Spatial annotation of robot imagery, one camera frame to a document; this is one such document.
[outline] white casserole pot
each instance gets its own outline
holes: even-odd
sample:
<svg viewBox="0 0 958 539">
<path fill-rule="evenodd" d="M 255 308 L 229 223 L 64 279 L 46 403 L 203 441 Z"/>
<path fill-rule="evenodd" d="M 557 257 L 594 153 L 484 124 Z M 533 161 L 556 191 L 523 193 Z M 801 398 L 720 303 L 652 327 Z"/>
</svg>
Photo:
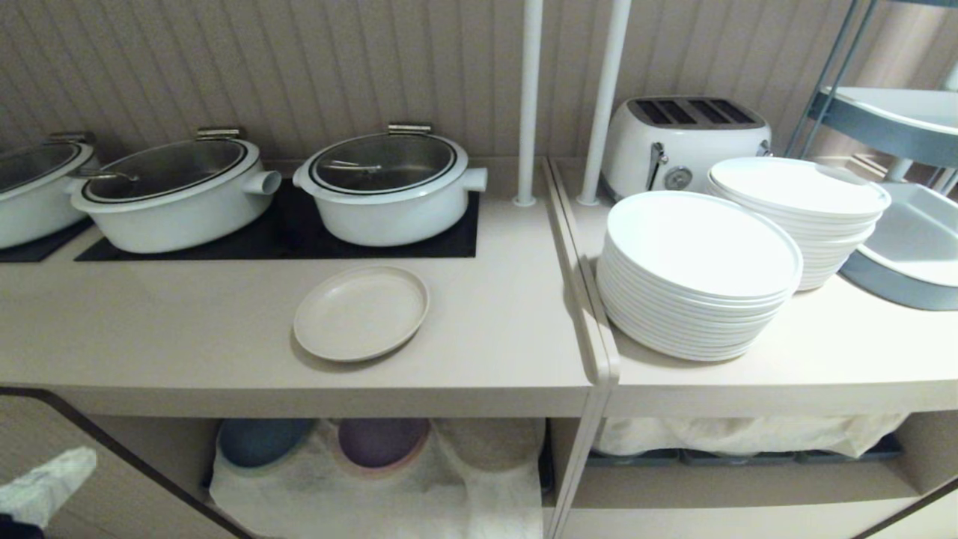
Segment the white casserole pot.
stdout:
<svg viewBox="0 0 958 539">
<path fill-rule="evenodd" d="M 313 195 L 330 233 L 361 246 L 431 238 L 462 219 L 468 192 L 486 190 L 486 169 L 467 169 L 458 144 L 391 132 L 341 142 L 310 157 L 293 184 Z"/>
<path fill-rule="evenodd" d="M 70 201 L 114 246 L 154 253 L 198 246 L 266 211 L 282 177 L 239 139 L 177 142 L 83 174 Z"/>
<path fill-rule="evenodd" d="M 93 147 L 81 142 L 0 154 L 0 248 L 26 244 L 86 217 L 70 205 L 68 175 L 98 165 Z"/>
</svg>

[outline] beige counter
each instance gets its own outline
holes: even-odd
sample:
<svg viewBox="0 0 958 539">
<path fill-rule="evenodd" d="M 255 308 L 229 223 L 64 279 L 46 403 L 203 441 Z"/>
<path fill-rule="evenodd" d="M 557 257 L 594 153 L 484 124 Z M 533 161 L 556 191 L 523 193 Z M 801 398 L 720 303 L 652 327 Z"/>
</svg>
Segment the beige counter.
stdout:
<svg viewBox="0 0 958 539">
<path fill-rule="evenodd" d="M 602 252 L 610 200 L 577 203 L 582 161 L 552 161 L 568 194 L 577 251 L 594 262 Z M 756 344 L 728 362 L 674 359 L 611 330 L 619 385 L 606 416 L 958 409 L 958 312 L 902 307 L 841 276 L 796 294 Z"/>
<path fill-rule="evenodd" d="M 538 203 L 512 204 L 515 163 L 478 163 L 474 259 L 74 262 L 92 228 L 42 263 L 0 265 L 0 385 L 102 414 L 577 416 L 590 382 L 555 208 L 542 174 Z M 430 288 L 419 333 L 381 360 L 312 357 L 291 333 L 300 301 L 370 264 Z"/>
</svg>

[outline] glass lid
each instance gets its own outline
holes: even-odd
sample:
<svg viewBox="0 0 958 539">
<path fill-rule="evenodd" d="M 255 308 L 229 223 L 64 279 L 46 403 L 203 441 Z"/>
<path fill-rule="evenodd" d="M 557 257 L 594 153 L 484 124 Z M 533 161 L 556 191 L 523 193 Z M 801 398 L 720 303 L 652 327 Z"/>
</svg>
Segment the glass lid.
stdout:
<svg viewBox="0 0 958 539">
<path fill-rule="evenodd" d="M 46 176 L 79 153 L 75 144 L 51 144 L 0 155 L 0 193 Z"/>
<path fill-rule="evenodd" d="M 201 140 L 170 144 L 135 153 L 111 163 L 105 172 L 135 178 L 95 179 L 84 193 L 93 199 L 129 201 L 181 191 L 213 179 L 235 167 L 246 156 L 242 144 L 228 140 Z"/>
<path fill-rule="evenodd" d="M 436 137 L 383 134 L 344 142 L 312 164 L 313 181 L 339 193 L 373 195 L 423 185 L 445 174 L 456 152 Z"/>
</svg>

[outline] toaster slot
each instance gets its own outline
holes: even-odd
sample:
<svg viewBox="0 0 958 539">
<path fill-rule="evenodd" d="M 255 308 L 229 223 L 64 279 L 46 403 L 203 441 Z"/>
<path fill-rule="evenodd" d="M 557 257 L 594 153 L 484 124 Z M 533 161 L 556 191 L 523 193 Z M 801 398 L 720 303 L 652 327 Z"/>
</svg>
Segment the toaster slot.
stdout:
<svg viewBox="0 0 958 539">
<path fill-rule="evenodd" d="M 658 103 L 674 118 L 677 124 L 694 124 L 696 122 L 695 118 L 690 116 L 689 113 L 675 101 L 663 100 Z"/>
<path fill-rule="evenodd" d="M 641 108 L 642 111 L 649 116 L 649 119 L 652 120 L 652 122 L 657 126 L 668 125 L 672 123 L 672 120 L 670 120 L 669 117 L 665 115 L 665 112 L 662 112 L 662 110 L 656 106 L 655 103 L 642 100 L 636 101 L 635 103 L 639 105 L 639 108 Z"/>
<path fill-rule="evenodd" d="M 729 124 L 731 121 L 722 116 L 721 112 L 715 110 L 715 108 L 709 105 L 709 102 L 701 99 L 692 99 L 689 100 L 689 103 L 692 104 L 699 112 L 701 112 L 706 118 L 709 119 L 713 124 Z"/>
<path fill-rule="evenodd" d="M 716 107 L 718 107 L 718 109 L 720 109 L 722 112 L 728 115 L 728 117 L 731 118 L 732 121 L 735 122 L 736 124 L 754 124 L 755 123 L 755 120 L 753 120 L 747 114 L 739 110 L 737 106 L 732 105 L 731 103 L 723 99 L 713 100 L 712 105 L 715 105 Z"/>
</svg>

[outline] white toaster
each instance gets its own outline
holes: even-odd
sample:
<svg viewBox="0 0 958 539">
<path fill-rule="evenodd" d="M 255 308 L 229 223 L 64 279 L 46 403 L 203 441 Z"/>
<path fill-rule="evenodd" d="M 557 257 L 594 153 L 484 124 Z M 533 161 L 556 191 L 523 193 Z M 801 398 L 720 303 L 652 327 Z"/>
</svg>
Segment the white toaster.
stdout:
<svg viewBox="0 0 958 539">
<path fill-rule="evenodd" d="M 630 99 L 608 127 L 602 180 L 616 200 L 663 189 L 702 193 L 712 165 L 770 155 L 771 136 L 761 116 L 727 99 Z"/>
</svg>

